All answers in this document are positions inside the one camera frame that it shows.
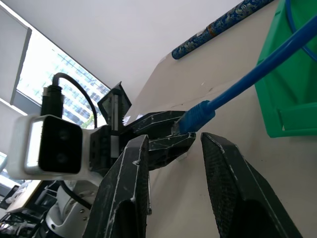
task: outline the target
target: blue decorative roll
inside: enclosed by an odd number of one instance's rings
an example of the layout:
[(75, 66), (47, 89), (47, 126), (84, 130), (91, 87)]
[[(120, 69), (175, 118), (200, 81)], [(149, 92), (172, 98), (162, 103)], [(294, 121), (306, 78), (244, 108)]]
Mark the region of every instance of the blue decorative roll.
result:
[(274, 0), (244, 0), (207, 26), (202, 34), (192, 36), (183, 44), (175, 48), (172, 51), (173, 58), (176, 60), (182, 58), (272, 1)]

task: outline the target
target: blue patterned tube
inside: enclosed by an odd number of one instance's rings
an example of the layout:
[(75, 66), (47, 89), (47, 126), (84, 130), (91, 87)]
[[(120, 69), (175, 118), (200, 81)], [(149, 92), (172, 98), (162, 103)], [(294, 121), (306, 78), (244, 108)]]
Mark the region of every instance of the blue patterned tube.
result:
[(172, 57), (176, 60), (179, 60), (194, 49), (203, 45), (225, 30), (228, 30), (231, 26), (234, 26), (272, 1), (274, 0), (244, 0), (232, 8), (229, 12), (207, 26), (202, 34), (196, 34), (192, 36), (183, 44), (175, 48), (172, 51)]

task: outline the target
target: blue cable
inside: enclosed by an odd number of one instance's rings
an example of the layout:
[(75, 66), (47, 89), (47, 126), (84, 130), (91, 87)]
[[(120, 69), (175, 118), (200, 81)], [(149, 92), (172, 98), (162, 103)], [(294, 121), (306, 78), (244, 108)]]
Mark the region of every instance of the blue cable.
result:
[[(286, 5), (286, 15), (287, 15), (287, 20), (288, 24), (292, 30), (292, 32), (296, 32), (296, 27), (295, 27), (295, 22), (292, 16), (292, 9), (291, 9), (291, 0), (285, 0), (285, 5)], [(307, 46), (302, 47), (303, 51), (308, 54), (310, 58), (312, 58), (314, 61), (317, 61), (317, 55), (311, 51)]]
[(212, 101), (203, 101), (189, 111), (176, 122), (172, 128), (172, 134), (185, 134), (196, 132), (215, 116), (215, 110), (238, 96), (240, 93), (258, 82), (284, 61), (286, 61), (297, 50), (317, 35), (317, 15), (308, 21), (303, 27), (296, 31), (271, 55), (264, 59), (247, 75), (232, 85), (224, 93)]

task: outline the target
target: cable connector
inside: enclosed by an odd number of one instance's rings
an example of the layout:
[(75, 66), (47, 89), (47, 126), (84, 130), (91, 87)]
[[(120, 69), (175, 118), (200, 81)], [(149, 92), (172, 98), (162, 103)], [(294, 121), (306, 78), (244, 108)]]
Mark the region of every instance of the cable connector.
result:
[(43, 100), (41, 116), (53, 115), (61, 118), (63, 114), (64, 95), (61, 93), (61, 87), (50, 85), (43, 90)]
[(187, 112), (172, 127), (172, 135), (196, 132), (215, 116), (215, 111), (208, 112), (208, 100), (202, 101)]

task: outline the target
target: green plastic bin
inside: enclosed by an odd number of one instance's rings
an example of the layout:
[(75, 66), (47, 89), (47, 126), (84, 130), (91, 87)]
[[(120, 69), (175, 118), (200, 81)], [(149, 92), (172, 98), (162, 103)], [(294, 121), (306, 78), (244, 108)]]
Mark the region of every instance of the green plastic bin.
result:
[[(291, 0), (296, 28), (317, 14), (317, 0)], [(281, 0), (258, 63), (292, 35)], [(317, 37), (308, 43), (317, 52)], [(317, 135), (317, 62), (303, 50), (297, 51), (256, 85), (270, 137)]]

